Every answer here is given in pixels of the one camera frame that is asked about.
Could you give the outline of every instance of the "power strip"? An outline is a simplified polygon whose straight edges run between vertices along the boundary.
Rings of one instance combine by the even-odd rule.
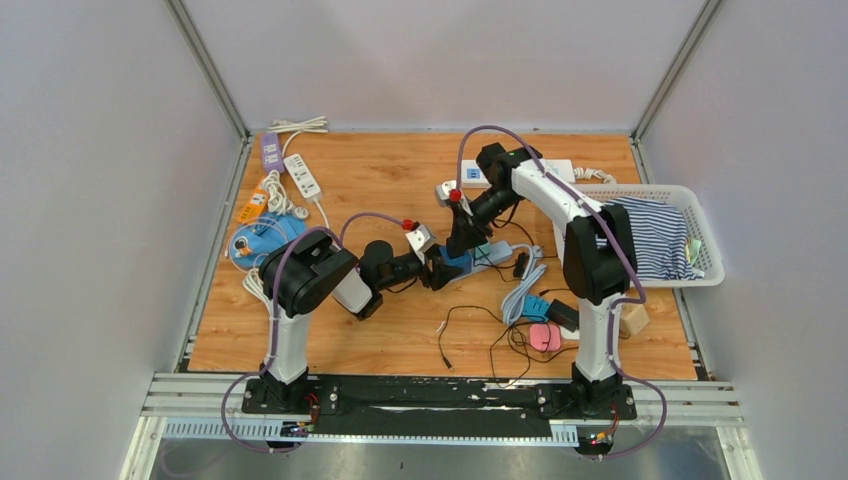
[[[265,173],[271,173],[274,170],[283,173],[286,167],[283,166],[282,155],[280,155],[280,137],[276,133],[263,133],[259,137],[259,142],[262,146],[262,167]]]
[[[294,183],[300,190],[300,194],[303,195],[304,200],[308,203],[321,200],[324,194],[321,193],[321,187],[318,186],[318,182],[315,181],[315,177],[312,176],[312,172],[309,171],[303,157],[295,153],[284,158],[283,163],[285,163],[286,169],[294,179]]]
[[[556,172],[563,180],[568,183],[574,183],[574,168],[571,165],[571,160],[548,160],[545,162],[551,167],[551,170]],[[477,166],[474,160],[462,161],[462,186],[468,188],[489,188],[492,185],[486,180],[483,171]]]

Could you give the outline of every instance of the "pink object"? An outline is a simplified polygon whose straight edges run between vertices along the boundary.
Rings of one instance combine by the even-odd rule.
[[[550,323],[530,325],[530,346],[540,352],[555,352],[562,346],[559,326]]]

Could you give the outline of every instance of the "purple power strip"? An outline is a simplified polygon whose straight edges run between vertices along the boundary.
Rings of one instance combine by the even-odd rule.
[[[276,133],[263,133],[259,137],[259,144],[262,146],[262,166],[265,173],[271,173],[271,170],[285,172],[286,166],[280,152],[280,137]]]

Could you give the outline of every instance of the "small wooden block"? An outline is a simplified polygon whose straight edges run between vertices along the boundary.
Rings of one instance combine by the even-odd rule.
[[[621,307],[621,330],[630,336],[641,332],[650,320],[644,305],[625,303]]]

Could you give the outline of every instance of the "metal floor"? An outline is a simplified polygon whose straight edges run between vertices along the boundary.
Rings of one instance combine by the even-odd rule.
[[[641,438],[634,427],[622,427],[616,450]],[[668,427],[638,454],[599,464],[556,447],[307,444],[273,456],[222,440],[172,440],[160,445],[160,452],[163,448],[168,468],[177,474],[203,467],[226,450],[191,477],[202,479],[730,479],[716,430],[709,427]],[[157,457],[151,479],[171,478],[162,470],[161,459]]]

